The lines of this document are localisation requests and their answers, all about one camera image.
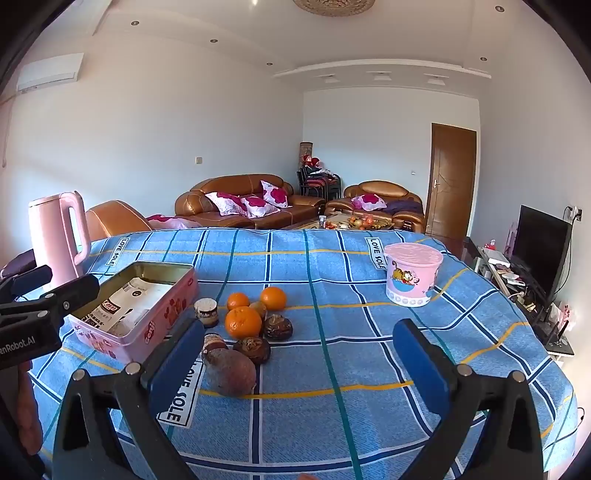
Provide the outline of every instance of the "white wall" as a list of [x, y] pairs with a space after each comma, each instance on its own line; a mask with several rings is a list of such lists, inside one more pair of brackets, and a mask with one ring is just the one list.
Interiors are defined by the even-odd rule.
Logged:
[[[591, 83], [554, 30], [525, 4], [521, 9], [502, 69], [480, 102], [482, 162], [472, 238], [504, 245], [522, 203], [558, 218], [567, 205], [583, 208], [583, 222], [574, 226], [570, 278], [559, 298], [571, 304], [578, 322], [568, 335], [576, 357], [564, 371], [589, 412]], [[579, 441], [589, 433], [589, 419]]]
[[388, 180], [426, 203], [432, 123], [475, 130], [480, 140], [478, 100], [391, 87], [304, 94], [304, 140], [314, 143], [314, 156], [340, 175], [345, 186]]
[[173, 214], [177, 196], [209, 177], [295, 180], [302, 94], [268, 73], [173, 40], [102, 33], [37, 43], [25, 62], [76, 51], [86, 53], [77, 83], [15, 100], [0, 264], [30, 248], [27, 204], [38, 197], [76, 189], [87, 207], [121, 199]]

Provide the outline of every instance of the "floor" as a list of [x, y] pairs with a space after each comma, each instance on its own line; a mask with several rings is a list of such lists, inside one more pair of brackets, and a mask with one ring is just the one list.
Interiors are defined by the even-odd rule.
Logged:
[[458, 240], [455, 238], [448, 238], [446, 236], [440, 236], [440, 235], [428, 235], [428, 236], [436, 238], [437, 240], [442, 242], [443, 245], [445, 245], [446, 248], [456, 257], [458, 257], [458, 258], [462, 257], [462, 251], [464, 250], [463, 239]]

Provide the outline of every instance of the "kettle handle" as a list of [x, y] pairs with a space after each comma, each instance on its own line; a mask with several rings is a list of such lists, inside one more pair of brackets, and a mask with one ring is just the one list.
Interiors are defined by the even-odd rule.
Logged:
[[80, 193], [74, 191], [62, 193], [60, 195], [60, 204], [63, 212], [62, 218], [66, 218], [64, 215], [67, 214], [67, 211], [70, 208], [74, 209], [74, 214], [76, 215], [78, 233], [80, 234], [80, 240], [82, 242], [82, 251], [77, 253], [72, 260], [74, 261], [74, 265], [80, 265], [90, 255], [90, 235], [88, 233], [88, 224], [86, 223], [84, 202], [82, 201]]

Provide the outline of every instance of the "television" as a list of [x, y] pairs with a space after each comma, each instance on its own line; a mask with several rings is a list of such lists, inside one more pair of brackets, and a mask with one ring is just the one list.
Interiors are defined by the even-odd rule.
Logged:
[[554, 300], [569, 250], [572, 224], [521, 206], [511, 263], [548, 306]]

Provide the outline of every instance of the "blue plaid tablecloth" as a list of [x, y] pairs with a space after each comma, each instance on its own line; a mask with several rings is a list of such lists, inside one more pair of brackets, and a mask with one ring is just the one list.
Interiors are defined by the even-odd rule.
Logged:
[[[388, 300], [385, 272], [370, 260], [368, 236], [384, 245], [423, 242], [444, 254], [428, 305], [411, 309]], [[155, 231], [125, 236], [129, 241], [110, 267], [122, 237], [95, 242], [85, 271], [105, 281], [136, 260], [193, 264], [199, 297], [216, 298], [221, 306], [237, 291], [253, 301], [266, 286], [287, 293], [284, 315], [293, 337], [272, 342], [252, 395], [219, 396], [198, 359], [182, 421], [159, 417], [202, 480], [294, 480], [301, 472], [323, 480], [398, 478], [439, 422], [392, 346], [392, 328], [403, 318], [415, 321], [455, 363], [502, 377], [521, 370], [537, 409], [545, 469], [573, 454], [577, 403], [571, 384], [521, 312], [436, 240], [402, 231]], [[224, 316], [221, 307], [214, 331], [229, 339]], [[122, 368], [80, 343], [68, 322], [61, 335], [63, 348], [37, 359], [31, 372], [45, 432], [42, 452], [49, 458], [72, 372], [83, 367], [103, 375]], [[121, 414], [112, 417], [136, 473], [152, 478]], [[482, 413], [475, 417], [448, 478], [463, 472], [484, 420]]]

